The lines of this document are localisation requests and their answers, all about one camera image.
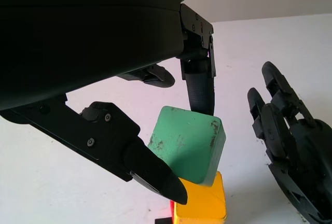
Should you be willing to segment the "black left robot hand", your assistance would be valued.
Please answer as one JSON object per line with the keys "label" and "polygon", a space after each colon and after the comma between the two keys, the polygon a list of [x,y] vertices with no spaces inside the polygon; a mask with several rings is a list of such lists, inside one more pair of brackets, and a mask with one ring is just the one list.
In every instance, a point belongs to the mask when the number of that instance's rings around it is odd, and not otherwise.
{"label": "black left robot hand", "polygon": [[1,116],[29,124],[124,181],[180,204],[187,192],[112,103],[66,94],[118,76],[167,88],[178,58],[190,108],[214,113],[213,27],[184,0],[1,0]]}

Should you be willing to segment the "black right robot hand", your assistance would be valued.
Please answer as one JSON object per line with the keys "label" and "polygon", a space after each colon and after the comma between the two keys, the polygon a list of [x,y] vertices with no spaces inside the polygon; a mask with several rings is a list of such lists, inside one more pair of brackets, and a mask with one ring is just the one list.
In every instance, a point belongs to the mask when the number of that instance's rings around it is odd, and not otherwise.
{"label": "black right robot hand", "polygon": [[331,223],[331,127],[315,119],[277,67],[262,75],[271,101],[247,93],[252,125],[264,141],[268,165],[290,203],[309,223]]}

